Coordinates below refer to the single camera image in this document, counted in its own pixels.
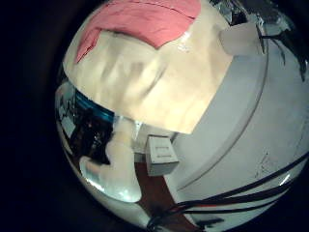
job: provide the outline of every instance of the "white object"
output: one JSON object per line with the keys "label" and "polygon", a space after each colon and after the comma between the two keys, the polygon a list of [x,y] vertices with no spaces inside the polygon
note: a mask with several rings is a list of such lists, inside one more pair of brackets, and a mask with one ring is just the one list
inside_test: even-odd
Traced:
{"label": "white object", "polygon": [[64,117],[61,121],[62,128],[65,130],[65,133],[68,137],[71,137],[75,130],[75,124],[70,119],[70,117]]}
{"label": "white object", "polygon": [[201,5],[188,31],[160,49],[122,33],[102,31],[96,47],[75,64],[89,16],[64,59],[67,77],[91,101],[119,115],[192,133],[233,58],[218,39],[228,23],[209,2]]}
{"label": "white object", "polygon": [[79,181],[101,205],[103,205],[106,209],[117,215],[119,218],[122,218],[138,227],[145,228],[147,226],[150,218],[138,204],[114,200],[101,193],[101,191],[97,187],[94,187],[93,183],[90,183],[82,175],[80,175],[80,172],[71,162],[69,156],[66,157],[68,159],[70,167],[76,174]]}
{"label": "white object", "polygon": [[163,176],[174,170],[179,161],[168,137],[149,136],[146,163],[150,176]]}
{"label": "white object", "polygon": [[[246,186],[309,151],[309,83],[301,82],[297,60],[283,48],[287,59],[285,67],[272,42],[266,56],[235,57],[195,132],[190,136],[179,134],[176,138],[173,146],[180,165],[164,178],[177,202],[205,199]],[[304,162],[241,195],[278,187],[296,178],[303,165]],[[268,201],[203,210],[255,207]],[[208,231],[226,231],[268,208],[192,217],[195,222],[209,217],[221,218],[223,221]]]}
{"label": "white object", "polygon": [[154,134],[156,136],[169,137],[170,139],[176,136],[173,131],[163,130],[143,124],[138,132],[136,141],[134,142],[134,152],[145,155],[148,137]]}
{"label": "white object", "polygon": [[142,196],[132,150],[135,134],[134,121],[118,118],[105,150],[110,165],[95,163],[87,157],[79,162],[81,173],[89,183],[109,197],[125,202],[137,202]]}
{"label": "white object", "polygon": [[219,39],[225,52],[230,55],[264,54],[258,27],[253,22],[226,28],[220,32]]}

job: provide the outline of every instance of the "white plastic part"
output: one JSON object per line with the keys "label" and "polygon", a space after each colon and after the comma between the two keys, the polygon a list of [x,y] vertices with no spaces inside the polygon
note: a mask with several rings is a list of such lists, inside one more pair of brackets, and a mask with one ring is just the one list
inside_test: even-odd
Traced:
{"label": "white plastic part", "polygon": [[263,55],[258,27],[247,22],[229,27],[219,34],[222,47],[230,55]]}
{"label": "white plastic part", "polygon": [[105,149],[110,165],[95,163],[87,157],[82,157],[79,162],[81,173],[88,182],[109,197],[125,202],[137,202],[142,196],[132,150],[136,131],[134,121],[118,118]]}
{"label": "white plastic part", "polygon": [[149,136],[146,152],[149,176],[170,174],[179,164],[169,137]]}

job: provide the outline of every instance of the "blue object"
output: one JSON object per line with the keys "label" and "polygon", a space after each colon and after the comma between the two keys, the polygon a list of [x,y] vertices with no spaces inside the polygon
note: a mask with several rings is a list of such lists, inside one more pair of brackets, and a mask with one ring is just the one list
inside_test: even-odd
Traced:
{"label": "blue object", "polygon": [[93,114],[100,119],[107,121],[109,123],[113,123],[114,121],[114,112],[110,111],[93,101],[89,100],[86,96],[80,93],[78,90],[75,90],[76,95],[76,103],[80,105],[83,109],[91,108],[93,110]]}

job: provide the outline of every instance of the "white container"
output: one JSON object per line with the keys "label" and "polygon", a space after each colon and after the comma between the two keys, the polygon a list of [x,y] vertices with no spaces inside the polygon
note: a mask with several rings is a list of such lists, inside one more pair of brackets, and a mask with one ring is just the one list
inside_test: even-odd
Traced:
{"label": "white container", "polygon": [[259,29],[248,22],[229,27],[219,34],[222,47],[230,55],[263,55]]}
{"label": "white container", "polygon": [[170,174],[179,163],[169,137],[149,136],[146,151],[149,176]]}

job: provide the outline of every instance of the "small white box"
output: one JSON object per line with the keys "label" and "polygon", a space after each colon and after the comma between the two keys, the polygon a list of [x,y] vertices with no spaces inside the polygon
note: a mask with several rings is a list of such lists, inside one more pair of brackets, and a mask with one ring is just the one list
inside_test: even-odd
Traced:
{"label": "small white box", "polygon": [[163,176],[174,170],[179,160],[169,137],[148,137],[146,163],[149,176]]}

